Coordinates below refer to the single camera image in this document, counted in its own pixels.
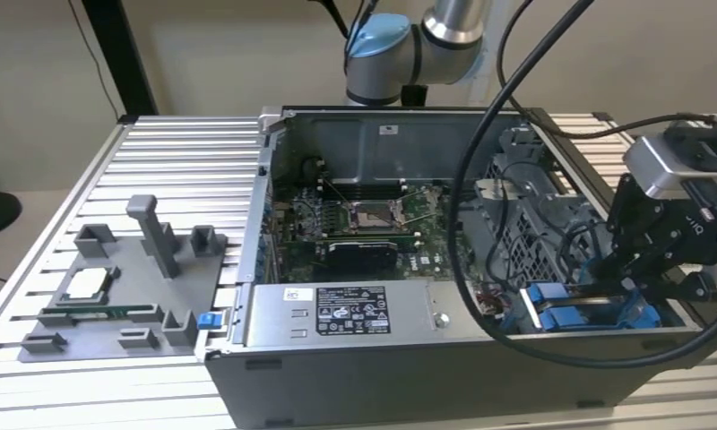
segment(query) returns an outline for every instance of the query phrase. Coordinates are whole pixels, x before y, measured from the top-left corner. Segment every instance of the open computer chassis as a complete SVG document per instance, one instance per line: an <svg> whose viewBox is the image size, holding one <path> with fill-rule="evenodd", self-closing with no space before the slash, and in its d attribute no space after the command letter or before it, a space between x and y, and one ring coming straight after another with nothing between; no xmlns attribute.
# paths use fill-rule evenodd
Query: open computer chassis
<svg viewBox="0 0 717 430"><path fill-rule="evenodd" d="M550 121L541 109L531 110ZM237 303L205 364L243 428L365 424L609 407L677 361L590 370L535 360L473 322L445 252L447 183L475 110L266 109ZM578 326L539 321L535 282L583 291L609 252L613 192L573 144L505 111L467 171L458 255L479 309L514 339L566 355L615 358L683 342L714 309L643 297L574 302ZM506 200L491 282L485 260ZM573 225L586 231L569 243ZM681 272L666 276L678 277ZM647 308L645 325L622 306Z"/></svg>

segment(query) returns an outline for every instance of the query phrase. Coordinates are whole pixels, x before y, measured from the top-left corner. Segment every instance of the aluminum extrusion table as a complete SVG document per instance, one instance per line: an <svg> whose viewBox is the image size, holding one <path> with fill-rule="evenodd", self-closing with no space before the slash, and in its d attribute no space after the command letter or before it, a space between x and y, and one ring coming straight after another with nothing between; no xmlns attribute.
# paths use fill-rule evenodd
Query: aluminum extrusion table
<svg viewBox="0 0 717 430"><path fill-rule="evenodd" d="M593 132L614 125L589 114L551 117L566 131ZM610 186L625 171L621 155L630 142L625 134L574 142ZM258 145L253 117L146 116L117 126L0 292L0 428L234 427L194 357L22 364L17 343L71 264L79 227L105 222L117 235L137 233L123 212L131 194L155 195L159 219L171 223L175 233L213 224L229 237L214 308L233 304ZM615 408L378 428L569 427L717 428L717 352L693 369L659 374Z"/></svg>

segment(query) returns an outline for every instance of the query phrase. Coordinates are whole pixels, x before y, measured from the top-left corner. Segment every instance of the black pole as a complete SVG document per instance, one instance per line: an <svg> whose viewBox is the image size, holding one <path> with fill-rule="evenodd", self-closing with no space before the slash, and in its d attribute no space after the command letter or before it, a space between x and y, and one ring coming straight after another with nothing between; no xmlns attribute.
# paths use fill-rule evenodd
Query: black pole
<svg viewBox="0 0 717 430"><path fill-rule="evenodd" d="M99 50L129 115L157 115L121 0L82 0Z"/></svg>

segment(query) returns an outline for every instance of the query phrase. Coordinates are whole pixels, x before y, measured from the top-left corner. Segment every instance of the power supply label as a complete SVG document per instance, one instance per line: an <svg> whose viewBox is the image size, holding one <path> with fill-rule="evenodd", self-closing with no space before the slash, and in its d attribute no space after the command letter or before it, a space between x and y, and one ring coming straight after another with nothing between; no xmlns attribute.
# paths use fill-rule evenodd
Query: power supply label
<svg viewBox="0 0 717 430"><path fill-rule="evenodd" d="M385 287L317 288L315 307L321 336L390 333Z"/></svg>

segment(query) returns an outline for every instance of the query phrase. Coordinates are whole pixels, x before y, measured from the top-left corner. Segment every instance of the screw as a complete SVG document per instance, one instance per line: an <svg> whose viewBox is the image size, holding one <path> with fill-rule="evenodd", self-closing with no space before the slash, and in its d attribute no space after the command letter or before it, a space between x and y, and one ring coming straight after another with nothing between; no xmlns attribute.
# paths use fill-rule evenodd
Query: screw
<svg viewBox="0 0 717 430"><path fill-rule="evenodd" d="M445 327L447 327L449 323L451 322L451 320L449 319L449 315L439 312L435 312L433 314L433 321L434 321L434 326L438 329L443 329Z"/></svg>

